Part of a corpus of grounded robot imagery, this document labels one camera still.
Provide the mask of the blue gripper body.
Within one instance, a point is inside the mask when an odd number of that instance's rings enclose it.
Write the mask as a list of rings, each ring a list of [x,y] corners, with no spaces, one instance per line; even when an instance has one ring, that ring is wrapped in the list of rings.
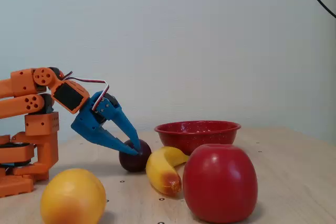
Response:
[[[102,127],[107,119],[100,113],[92,111],[101,93],[102,91],[96,92],[87,100],[79,110],[71,128],[91,143],[118,143],[119,139]]]

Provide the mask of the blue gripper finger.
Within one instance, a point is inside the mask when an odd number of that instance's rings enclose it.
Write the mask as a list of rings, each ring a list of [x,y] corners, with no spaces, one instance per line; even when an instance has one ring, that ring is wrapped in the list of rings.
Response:
[[[117,137],[114,137],[102,127],[93,130],[92,142],[129,155],[138,155],[138,151],[125,145]]]
[[[97,112],[103,115],[107,120],[112,121],[119,129],[130,139],[133,149],[141,150],[140,140],[136,129],[123,113],[121,106],[114,97],[104,97],[97,106]]]

